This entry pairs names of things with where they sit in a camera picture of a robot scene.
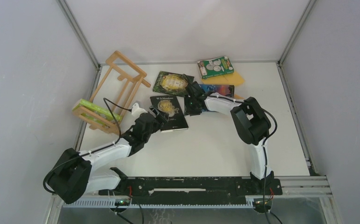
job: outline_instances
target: metal edge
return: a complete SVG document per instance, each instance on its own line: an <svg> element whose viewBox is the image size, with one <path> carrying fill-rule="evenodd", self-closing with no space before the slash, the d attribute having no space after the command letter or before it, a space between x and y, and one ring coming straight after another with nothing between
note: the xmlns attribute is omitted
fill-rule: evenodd
<svg viewBox="0 0 360 224"><path fill-rule="evenodd" d="M294 104L293 99L292 99L292 94L291 94L291 91L290 91L290 89L288 87L288 84L287 84L287 79L284 76L284 71L282 69L282 66L280 66L278 63L276 63L276 65L277 65L277 70L279 71L280 79L282 80L282 84L283 84L284 92L286 94L287 102L289 103L289 106L290 106L291 115L292 115L292 118L294 120L295 129L297 130L297 133L298 133L298 137L299 137L299 141L301 143L302 151L304 152L305 158L309 159L309 162L311 164L313 164L311 154L310 154L309 149L308 149L308 145L306 144L305 135L304 135L304 132L303 132L303 130L301 128L301 123L299 122L299 118L298 118L298 115L297 115L297 110L296 110L295 104Z"/></svg>
<svg viewBox="0 0 360 224"><path fill-rule="evenodd" d="M284 51L279 59L279 64L282 65L285 61L289 51L291 50L292 46L295 43L295 40L297 39L302 27L305 25L306 20L308 19L309 15L311 14L311 11L313 7L316 5L317 0L309 0L308 5L306 5L306 8L304 12L302 13L301 18L298 21L298 24L296 25L294 32L291 34L291 37L289 41L286 44L286 47L284 48Z"/></svg>
<svg viewBox="0 0 360 224"><path fill-rule="evenodd" d="M61 8L63 14L65 15L67 21L69 22L70 26L72 27L74 33L76 34L78 40L80 41L82 47L86 51L88 57L92 61L93 65L96 69L99 69L99 62L96 59L96 56L94 52L92 51L92 48L90 44L87 41L87 38L85 37L84 33L82 32L80 26L77 23L76 18L74 17L69 5L67 4L66 0L56 0L59 7Z"/></svg>
<svg viewBox="0 0 360 224"><path fill-rule="evenodd" d="M341 216L339 209L337 207L337 204L335 202L335 198L330 198L330 202L331 202L332 210L334 212L334 217L336 218L337 223L342 224L342 216Z"/></svg>
<svg viewBox="0 0 360 224"><path fill-rule="evenodd" d="M283 181L283 195L276 195L276 198L325 198L323 202L332 200L332 192L325 176L280 176ZM258 199L262 196L245 196L246 199ZM72 204L64 204L66 208L100 208L113 205L114 197L87 194ZM245 204L239 205L141 205L143 208L246 208Z"/></svg>
<svg viewBox="0 0 360 224"><path fill-rule="evenodd" d="M335 211L336 204L333 198L320 198L320 204L327 224L342 224L339 213Z"/></svg>
<svg viewBox="0 0 360 224"><path fill-rule="evenodd" d="M44 219L44 224L57 224L61 209L63 207L63 200L58 195L52 195L49 203L49 209Z"/></svg>
<svg viewBox="0 0 360 224"><path fill-rule="evenodd" d="M254 61L232 61L231 63L277 63L277 60L254 60ZM116 63L117 65L126 65L125 63ZM136 65L149 65L149 64L196 64L195 61L189 62L137 62Z"/></svg>
<svg viewBox="0 0 360 224"><path fill-rule="evenodd" d="M93 91L96 89L98 83L99 83L99 78L100 78L100 73L102 72L102 67L100 67L96 74L95 74L95 78L92 82L92 85L91 85L91 88L90 90L88 91L88 94L87 94L87 98L91 97ZM85 132L85 129L87 127L87 123L84 122L84 121L80 121L80 126L78 128L78 132L77 132L77 136L76 136L76 141L74 143L74 150L76 151L79 151L80 150L80 147L81 147L81 143L83 141L83 137L84 137L84 132Z"/></svg>

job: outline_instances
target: white wall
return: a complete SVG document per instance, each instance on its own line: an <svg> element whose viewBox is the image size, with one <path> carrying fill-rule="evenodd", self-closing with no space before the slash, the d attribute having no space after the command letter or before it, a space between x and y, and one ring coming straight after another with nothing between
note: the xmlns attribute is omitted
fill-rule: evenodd
<svg viewBox="0 0 360 224"><path fill-rule="evenodd" d="M68 0L99 62L278 60L308 0Z"/></svg>
<svg viewBox="0 0 360 224"><path fill-rule="evenodd" d="M344 223L360 223L360 0L318 1L284 69Z"/></svg>
<svg viewBox="0 0 360 224"><path fill-rule="evenodd" d="M95 75L55 0L0 0L0 224L37 224L45 174L75 142Z"/></svg>

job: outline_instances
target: red wire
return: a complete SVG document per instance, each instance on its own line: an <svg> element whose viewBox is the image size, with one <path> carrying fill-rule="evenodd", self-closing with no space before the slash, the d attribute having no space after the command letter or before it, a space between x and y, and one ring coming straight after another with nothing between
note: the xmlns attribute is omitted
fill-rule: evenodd
<svg viewBox="0 0 360 224"><path fill-rule="evenodd" d="M271 195L271 198L270 198L270 200L272 200L273 199L273 196L275 195L274 193L273 193L273 190L272 190L272 188L269 188L270 189L270 195Z"/></svg>
<svg viewBox="0 0 360 224"><path fill-rule="evenodd" d="M129 186L129 195L132 196L132 186Z"/></svg>

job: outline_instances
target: book cover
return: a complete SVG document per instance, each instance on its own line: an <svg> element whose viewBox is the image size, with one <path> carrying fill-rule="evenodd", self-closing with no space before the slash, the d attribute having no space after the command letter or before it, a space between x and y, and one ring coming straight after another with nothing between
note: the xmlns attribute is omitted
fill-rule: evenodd
<svg viewBox="0 0 360 224"><path fill-rule="evenodd" d="M161 128L161 132L188 129L186 118L176 96L155 96L150 97L150 100L151 104L158 110L168 114L168 122Z"/></svg>
<svg viewBox="0 0 360 224"><path fill-rule="evenodd" d="M193 76L187 77L190 83L194 81ZM187 85L188 82L187 80L185 80L184 75L167 71L160 71L157 80L155 81L154 87L152 88L152 91L183 97L187 94L187 91L185 89Z"/></svg>
<svg viewBox="0 0 360 224"><path fill-rule="evenodd" d="M206 84L199 84L201 88L205 92L212 91L213 93L217 92L223 96L231 97L233 98L235 95L235 86L234 85L206 85ZM187 103L185 103L184 106L184 115L188 115L187 112Z"/></svg>
<svg viewBox="0 0 360 224"><path fill-rule="evenodd" d="M202 79L234 73L234 68L227 56L200 60L197 64Z"/></svg>
<svg viewBox="0 0 360 224"><path fill-rule="evenodd" d="M108 109L104 109L96 104L93 104L91 103L90 101L88 100L85 100L85 99L80 99L76 102L76 104L74 104L73 106L73 109L71 111L74 111L75 109L77 109L78 107L80 106L83 106L85 108L87 108L88 110L98 114L99 116L103 117L104 119L114 123L114 119L112 117L112 115L110 114L110 111ZM116 113L113 113L114 114L114 117L116 118L116 120L119 122L122 120L122 117ZM81 114L82 116L90 119L90 120L93 120L101 125L105 125L103 122L101 122L100 120L97 120L96 118L92 117L92 116L89 116L88 114L86 113L82 113Z"/></svg>

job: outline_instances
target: cable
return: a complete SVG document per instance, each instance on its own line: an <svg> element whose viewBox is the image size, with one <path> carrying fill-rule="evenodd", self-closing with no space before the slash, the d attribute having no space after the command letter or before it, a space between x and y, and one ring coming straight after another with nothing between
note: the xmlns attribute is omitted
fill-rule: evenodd
<svg viewBox="0 0 360 224"><path fill-rule="evenodd" d="M112 104L114 104L114 105L116 105L116 106L118 106L118 105L115 104L115 103L113 103L113 102L111 102L111 101L108 100L107 98L103 98L103 101L104 101L104 104L106 104L107 109L109 109L110 114L111 114L111 116L113 117L114 121L116 122L116 126L117 126L117 129L118 129L118 139L117 139L117 141L116 141L114 144L117 144L117 143L119 142L119 140L121 139L121 128L119 127L119 123L118 123L116 117L114 117L113 111L111 111L111 109L110 109L109 104L107 103L107 101L109 101L110 103L112 103ZM130 109L126 109L126 108L123 108L123 107L120 107L120 106L118 106L118 107L121 108L121 109L127 110L127 111L131 111Z"/></svg>
<svg viewBox="0 0 360 224"><path fill-rule="evenodd" d="M264 207L264 213L265 213L265 217L268 221L269 224L270 223L270 220L269 220L269 217L268 217L268 214L267 214L267 210L266 210L266 207L265 207L265 187L266 187L266 172L267 172L267 166L268 166L268 159L267 159L267 154L266 154L266 149L265 149L265 143L266 141L268 140L268 138L270 136L272 136L276 130L277 130L277 121L275 119L275 117L269 113L268 111L266 111L265 109L261 108L262 111L264 111L266 114L268 114L272 119L273 119L273 122L275 123L275 128L273 129L273 131L264 139L263 141L263 151L264 151L264 157L265 157L265 170L264 170L264 188L263 188L263 207Z"/></svg>
<svg viewBox="0 0 360 224"><path fill-rule="evenodd" d="M233 99L230 99L230 98L226 98L226 97L218 97L218 96L208 96L208 97L226 99L226 100L228 100L228 101L230 101L230 102L239 103L239 104L244 104L244 103L247 104L247 102L236 101L236 100L233 100ZM275 128L273 129L273 131L272 131L272 132L264 139L264 141L263 141L263 151L264 151L264 157L265 157L264 188L263 188L263 207L264 207L265 217L266 217L268 223L271 224L271 222L270 222L270 220L269 220L269 217L268 217L268 213L267 213L266 207L265 207L266 172L267 172L267 166L268 166L268 159L267 159L267 153L266 153L266 149L265 149L265 143L266 143L266 141L268 140L268 138L271 137L271 136L276 132L276 130L277 130L277 121L276 121L275 117L274 117L271 113L269 113L268 111L266 111L266 110L263 109L263 108L261 108L261 110L264 111L264 113L268 114L268 115L272 118L272 120L273 120L273 122L274 122L274 124L275 124Z"/></svg>
<svg viewBox="0 0 360 224"><path fill-rule="evenodd" d="M144 212L143 212L142 206L140 206L140 204L133 198L133 196L127 195L127 194L124 194L124 193L121 193L121 192L115 191L115 190L109 190L109 191L111 191L111 192L113 192L113 193L115 193L115 194L126 195L126 196L130 197L133 201L135 201L136 204L137 204L137 205L139 206L139 208L140 208L140 213L142 214L142 224L144 224Z"/></svg>
<svg viewBox="0 0 360 224"><path fill-rule="evenodd" d="M275 214L273 214L273 212L270 211L269 213L272 214L280 222L280 224L283 224L282 221L280 221L279 217L277 217Z"/></svg>
<svg viewBox="0 0 360 224"><path fill-rule="evenodd" d="M127 218L125 218L124 216L122 216L122 215L119 214L118 212L116 212L116 215L119 216L121 219L125 220L127 223L133 224L133 222L129 221Z"/></svg>
<svg viewBox="0 0 360 224"><path fill-rule="evenodd" d="M103 101L104 101L104 103L106 104L107 108L109 109L110 114L111 114L111 116L113 117L113 119L114 119L114 121L115 121L115 123L116 123L117 129L118 129L118 134L119 134L119 135L118 135L118 139L114 142L114 144L109 144L109 145L104 146L104 147L102 147L102 148L93 150L91 153L96 153L96 152L99 152L99 151L101 151L101 150L103 150L103 149L106 149L106 148L108 148L108 147L111 147L111 146L113 146L113 145L116 145L116 144L119 142L119 140L121 139L121 128L120 128L120 126L119 126L119 123L118 123L116 117L114 117L114 114L113 114L113 112L111 111L111 108L109 107L109 104L107 103L107 101L110 102L110 103L112 103L112 104L114 104L114 105L116 105L116 106L118 106L118 105L115 104L115 103L113 103L113 102L111 102L111 101L110 101L109 99L107 99L107 98L103 98ZM132 111L131 109L126 109L126 108L123 108L123 107L121 107L121 106L118 106L118 107L121 108L121 109L127 110L127 111ZM80 156L81 156L81 157L84 157L84 156L89 155L89 154L90 154L90 153L86 153L86 154L83 154L83 155L80 155ZM51 175L51 173L53 173L56 169L58 169L59 167L63 166L64 164L66 164L66 163L68 163L68 162L70 162L70 161L73 161L73 160L75 160L75 159L77 159L77 158L78 158L78 157L74 157L73 159L67 160L67 161L59 164L58 166L52 168L52 170L50 170L50 171L47 173L47 175L44 177L44 180L43 180L43 187L44 187L44 189L45 189L47 192L49 192L49 193L51 193L51 194L55 194L55 192L52 191L52 190L50 190L50 189L48 189L48 188L47 188L47 185L46 185L46 184L47 184L47 181L48 181L48 177Z"/></svg>
<svg viewBox="0 0 360 224"><path fill-rule="evenodd" d="M109 144L109 145L107 145L107 146L104 146L104 147L95 149L95 150L91 151L91 154L92 154L92 153L99 152L99 151L101 151L101 150L103 150L103 149L109 148L109 147L111 147L111 146L113 146L113 145L114 145L114 144ZM80 157L84 157L84 156L89 155L89 154L90 154L90 153L85 153L85 154L83 154L83 155L80 155ZM67 161L59 164L58 166L52 168L52 169L47 173L47 175L45 175L45 177L44 177L44 180L43 180L43 187L44 187L44 189L45 189L47 192L51 193L51 194L55 194L54 191L52 191L52 190L50 190L50 189L47 188L48 177L49 177L56 169L58 169L59 167L65 165L65 164L68 163L68 162L71 162L71 161L73 161L73 160L76 160L76 159L78 159L78 158L79 158L78 156L77 156L77 157L74 157L74 158L69 159L69 160L67 160Z"/></svg>
<svg viewBox="0 0 360 224"><path fill-rule="evenodd" d="M105 101L105 100L108 101L109 103L112 103L113 105L121 108L121 109L124 109L124 110L126 110L126 111L132 112L132 109L123 108L123 107L119 106L118 104L113 103L113 102L112 102L111 100L109 100L108 98L103 98L103 101Z"/></svg>

